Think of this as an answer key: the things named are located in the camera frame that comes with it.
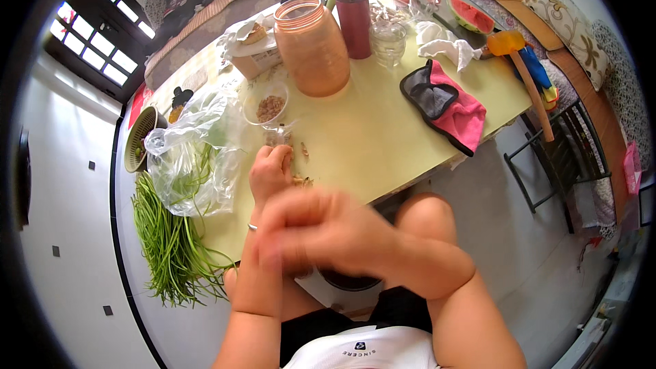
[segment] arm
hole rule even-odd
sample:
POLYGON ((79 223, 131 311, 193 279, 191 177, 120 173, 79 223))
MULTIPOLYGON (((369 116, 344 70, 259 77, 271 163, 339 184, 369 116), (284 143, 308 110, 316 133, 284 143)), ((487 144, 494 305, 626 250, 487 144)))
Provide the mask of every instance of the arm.
POLYGON ((390 236, 389 249, 381 249, 379 262, 368 274, 429 300, 451 295, 474 276, 474 261, 455 245, 411 234, 390 236))
POLYGON ((525 368, 523 353, 469 255, 444 241, 397 236, 387 262, 373 270, 426 298, 439 364, 457 369, 525 368))
MULTIPOLYGON (((264 203, 291 185, 290 156, 289 146, 265 146, 257 153, 249 173, 255 200, 252 225, 260 225, 264 203)), ((234 295, 230 298, 230 320, 214 369, 279 368, 282 267, 280 262, 259 262, 254 250, 256 235, 256 231, 249 230, 244 242, 234 295)))
POLYGON ((445 241, 401 234, 344 194, 288 191, 267 203, 260 258, 372 275, 427 299, 442 367, 521 369, 517 342, 469 255, 445 241))
MULTIPOLYGON (((258 222, 259 214, 255 210, 250 223, 257 226, 258 222)), ((252 250, 254 239, 255 232, 249 231, 235 295, 230 299, 228 328, 214 369, 279 368, 282 272, 270 265, 258 265, 252 250)))

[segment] plastic jar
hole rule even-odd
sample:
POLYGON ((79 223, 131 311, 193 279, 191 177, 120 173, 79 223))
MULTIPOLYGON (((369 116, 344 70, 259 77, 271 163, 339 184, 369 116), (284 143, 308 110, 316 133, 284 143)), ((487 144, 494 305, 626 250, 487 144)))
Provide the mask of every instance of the plastic jar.
POLYGON ((301 93, 325 97, 351 74, 344 38, 321 0, 289 0, 275 11, 275 41, 301 93))

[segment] toy hammer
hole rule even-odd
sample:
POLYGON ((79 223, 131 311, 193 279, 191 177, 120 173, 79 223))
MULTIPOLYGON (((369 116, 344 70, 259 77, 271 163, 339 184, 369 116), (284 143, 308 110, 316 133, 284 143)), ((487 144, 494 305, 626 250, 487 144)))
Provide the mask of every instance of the toy hammer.
POLYGON ((524 37, 521 36, 521 33, 517 30, 504 30, 488 36, 488 48, 492 54, 495 56, 509 54, 510 58, 513 59, 512 61, 515 63, 515 67, 517 67, 517 70, 520 72, 521 79, 524 81, 524 85, 529 91, 531 100, 533 100, 533 106, 537 111, 537 117, 540 120, 540 125, 545 133, 545 141, 549 143, 554 140, 554 133, 551 130, 549 117, 546 115, 545 106, 542 104, 542 99, 537 92, 537 87, 535 86, 533 79, 531 78, 531 73, 529 73, 529 70, 526 68, 520 54, 517 53, 517 51, 523 49, 524 46, 524 37))

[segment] pink towel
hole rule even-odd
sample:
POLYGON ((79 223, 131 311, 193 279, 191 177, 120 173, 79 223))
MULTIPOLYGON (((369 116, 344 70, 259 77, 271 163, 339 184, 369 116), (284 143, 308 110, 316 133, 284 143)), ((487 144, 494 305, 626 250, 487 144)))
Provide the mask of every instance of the pink towel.
POLYGON ((447 132, 462 144, 467 150, 463 150, 454 144, 459 150, 468 156, 473 156, 478 147, 483 133, 483 122, 486 120, 485 107, 471 94, 465 93, 447 74, 442 70, 439 62, 431 60, 430 71, 431 84, 448 84, 458 90, 458 98, 449 105, 446 111, 433 121, 435 127, 447 132))
POLYGON ((408 74, 401 93, 421 111, 424 121, 467 156, 473 156, 483 132, 486 108, 449 78, 439 62, 408 74))

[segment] knee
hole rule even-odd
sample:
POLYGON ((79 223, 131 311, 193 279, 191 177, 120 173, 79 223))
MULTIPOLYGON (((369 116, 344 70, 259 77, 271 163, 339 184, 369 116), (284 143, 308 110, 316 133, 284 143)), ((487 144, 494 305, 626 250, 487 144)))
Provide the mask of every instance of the knee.
POLYGON ((237 269, 230 268, 223 273, 223 288, 228 295, 228 299, 235 293, 235 286, 237 285, 237 269))
POLYGON ((435 193, 415 194, 406 200, 396 214, 394 225, 407 232, 456 243, 451 205, 435 193))
POLYGON ((443 216, 453 218, 453 209, 448 201, 436 193, 419 193, 407 199, 396 214, 396 222, 410 213, 413 216, 443 216))

